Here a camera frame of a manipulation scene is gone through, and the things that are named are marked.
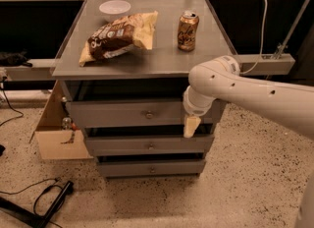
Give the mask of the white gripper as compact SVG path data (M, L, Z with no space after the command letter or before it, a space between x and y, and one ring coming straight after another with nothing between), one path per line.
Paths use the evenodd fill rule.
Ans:
M205 96L190 85L186 88L183 93L183 108L188 114L184 116L183 136L185 138L193 137L201 122L199 117L211 109L214 100L214 97Z

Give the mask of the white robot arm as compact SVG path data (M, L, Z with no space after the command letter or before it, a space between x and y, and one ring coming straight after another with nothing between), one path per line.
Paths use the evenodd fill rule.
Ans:
M237 60L222 56L194 66L183 93L183 135L194 135L200 117L216 99L226 100L314 141L314 88L254 80L240 73Z

